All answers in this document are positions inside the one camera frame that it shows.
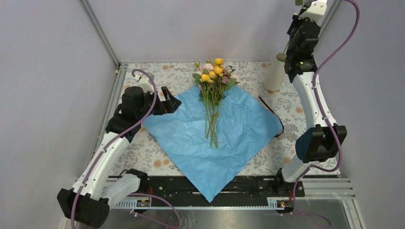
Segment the artificial flower bunch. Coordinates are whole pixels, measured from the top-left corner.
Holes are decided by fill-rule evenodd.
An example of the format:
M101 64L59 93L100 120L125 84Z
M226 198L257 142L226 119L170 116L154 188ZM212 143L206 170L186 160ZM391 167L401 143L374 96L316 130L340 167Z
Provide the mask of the artificial flower bunch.
M204 64L195 62L197 72L192 74L194 82L198 85L200 94L199 100L205 106L205 137L209 140L210 146L218 148L216 136L216 124L220 114L222 100L225 93L240 83L235 69L225 66L222 58L211 61L206 60Z

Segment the brown ribbon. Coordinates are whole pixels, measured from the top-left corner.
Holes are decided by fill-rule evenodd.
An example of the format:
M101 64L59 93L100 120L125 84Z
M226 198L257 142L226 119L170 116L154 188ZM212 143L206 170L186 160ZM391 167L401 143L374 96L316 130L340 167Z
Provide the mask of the brown ribbon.
M275 115L275 116L278 118L278 120L279 120L280 125L281 125L282 128L281 128L281 130L275 135L275 137L280 137L280 136L284 133L284 130L285 130L285 127L284 127L284 124L283 124L282 120L280 119L279 115L264 101L264 99L263 99L261 96L259 96L258 99L262 102L262 104L263 104L273 115Z

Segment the blue wrapping paper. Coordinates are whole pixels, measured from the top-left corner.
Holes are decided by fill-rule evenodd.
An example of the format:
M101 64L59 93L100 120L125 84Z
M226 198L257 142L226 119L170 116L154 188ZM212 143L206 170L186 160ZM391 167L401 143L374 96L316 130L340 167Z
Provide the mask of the blue wrapping paper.
M172 114L151 115L143 121L161 149L209 202L281 130L280 120L252 95L234 86L227 90L215 119L215 139L207 134L200 89L194 85L177 98Z

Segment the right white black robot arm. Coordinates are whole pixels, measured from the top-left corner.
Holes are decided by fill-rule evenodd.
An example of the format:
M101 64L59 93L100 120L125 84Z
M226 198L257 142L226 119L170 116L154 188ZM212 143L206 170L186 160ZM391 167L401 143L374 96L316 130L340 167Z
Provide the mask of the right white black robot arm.
M319 41L320 26L313 16L294 14L287 31L289 41L284 69L298 92L306 118L307 130L295 143L296 154L289 164L277 171L273 189L285 197L293 183L311 168L334 158L347 136L347 129L331 115L320 88L317 65L313 56Z

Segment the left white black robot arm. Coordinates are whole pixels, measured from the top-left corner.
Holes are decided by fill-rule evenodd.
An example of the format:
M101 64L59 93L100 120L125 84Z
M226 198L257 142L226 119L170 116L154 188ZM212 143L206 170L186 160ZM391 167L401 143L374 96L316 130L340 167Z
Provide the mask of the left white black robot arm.
M152 89L139 86L125 89L122 102L108 121L101 144L83 174L70 189L62 188L57 200L64 216L95 229L101 227L110 210L131 193L149 194L151 187L145 172L128 169L109 187L105 187L115 163L140 130L149 115L174 113L181 105L166 86L161 88L161 101Z

